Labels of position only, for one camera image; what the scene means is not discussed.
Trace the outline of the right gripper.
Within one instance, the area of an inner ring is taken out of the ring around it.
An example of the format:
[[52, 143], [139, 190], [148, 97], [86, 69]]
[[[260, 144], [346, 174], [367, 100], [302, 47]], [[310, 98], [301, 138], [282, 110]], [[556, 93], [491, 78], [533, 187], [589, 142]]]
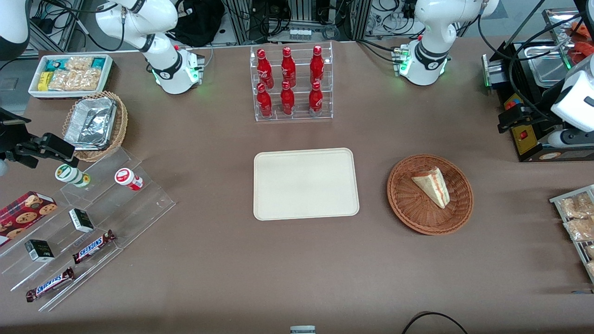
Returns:
[[[30, 119], [17, 116], [3, 108], [0, 109], [0, 175], [8, 171], [8, 161], [20, 163], [35, 169], [38, 158], [54, 159], [58, 161], [73, 161], [75, 148], [72, 144], [53, 133], [44, 133], [41, 137], [32, 137], [27, 131], [26, 124]], [[24, 142], [32, 144], [31, 149], [19, 148]]]

